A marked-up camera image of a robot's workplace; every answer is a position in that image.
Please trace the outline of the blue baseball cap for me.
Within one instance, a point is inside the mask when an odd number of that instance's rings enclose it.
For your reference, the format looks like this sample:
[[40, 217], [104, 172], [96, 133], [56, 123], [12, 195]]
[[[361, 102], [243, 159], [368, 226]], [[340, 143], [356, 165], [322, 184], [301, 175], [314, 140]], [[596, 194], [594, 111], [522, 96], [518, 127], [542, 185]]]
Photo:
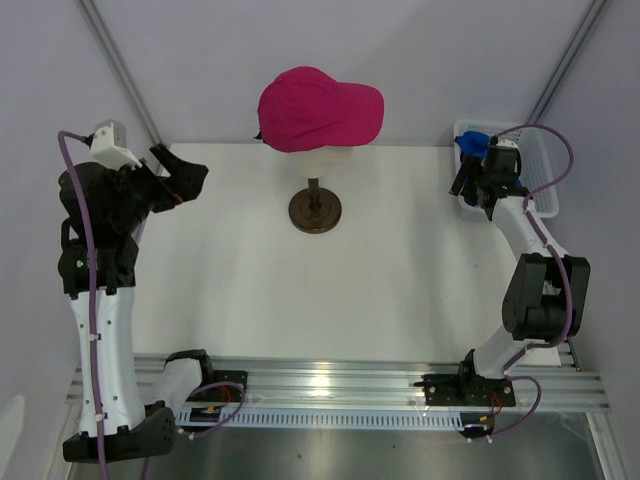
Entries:
[[[476, 202], [476, 194], [473, 191], [473, 181], [479, 176], [481, 162], [486, 158], [488, 146], [495, 143], [497, 139], [499, 139], [497, 136], [487, 136], [486, 134], [475, 131], [467, 131], [463, 135], [455, 138], [455, 144], [460, 149], [459, 159], [461, 160], [461, 157], [464, 155], [473, 156], [473, 173], [460, 195], [464, 202], [471, 207], [479, 207]], [[529, 190], [523, 186], [522, 197], [525, 197], [528, 193]]]

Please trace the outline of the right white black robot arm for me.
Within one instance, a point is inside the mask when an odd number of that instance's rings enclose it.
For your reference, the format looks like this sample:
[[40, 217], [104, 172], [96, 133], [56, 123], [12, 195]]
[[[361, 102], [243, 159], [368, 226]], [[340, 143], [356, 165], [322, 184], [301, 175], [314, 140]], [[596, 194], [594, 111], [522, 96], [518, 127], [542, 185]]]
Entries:
[[477, 404], [502, 391], [510, 371], [529, 354], [549, 350], [575, 334], [581, 323], [590, 264], [572, 256], [539, 216], [521, 183], [516, 143], [493, 136], [484, 156], [463, 154], [450, 188], [479, 207], [507, 240], [516, 267], [501, 306], [501, 327], [461, 362], [457, 395]]

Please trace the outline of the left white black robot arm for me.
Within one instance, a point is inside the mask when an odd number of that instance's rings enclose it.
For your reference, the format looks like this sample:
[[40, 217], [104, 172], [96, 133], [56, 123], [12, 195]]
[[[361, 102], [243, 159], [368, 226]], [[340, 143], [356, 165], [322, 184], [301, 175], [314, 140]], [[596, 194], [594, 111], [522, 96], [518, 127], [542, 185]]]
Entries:
[[110, 165], [94, 159], [69, 165], [58, 179], [67, 212], [58, 272], [76, 321], [82, 374], [80, 424], [63, 443], [63, 457], [71, 463], [170, 453], [182, 406], [189, 397], [209, 398], [216, 388], [207, 352], [193, 349], [166, 358], [149, 400], [139, 391], [132, 329], [139, 252], [134, 233], [150, 214], [195, 200], [209, 173], [164, 145], [150, 151], [165, 175], [141, 160]]

